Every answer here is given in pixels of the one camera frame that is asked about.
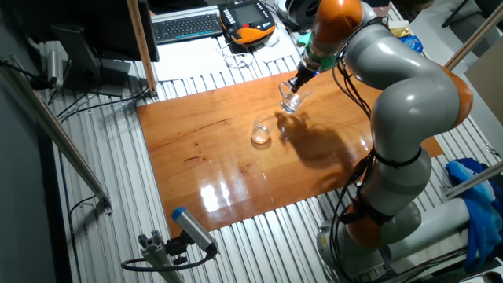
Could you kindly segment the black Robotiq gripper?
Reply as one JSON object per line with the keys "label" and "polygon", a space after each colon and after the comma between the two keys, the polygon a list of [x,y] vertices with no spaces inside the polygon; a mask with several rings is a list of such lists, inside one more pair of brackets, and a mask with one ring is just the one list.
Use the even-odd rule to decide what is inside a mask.
{"label": "black Robotiq gripper", "polygon": [[296,77],[288,80],[288,83],[293,89],[293,92],[297,93],[299,90],[301,90],[303,85],[308,83],[318,74],[319,68],[320,64],[311,64],[300,61],[298,64]]}

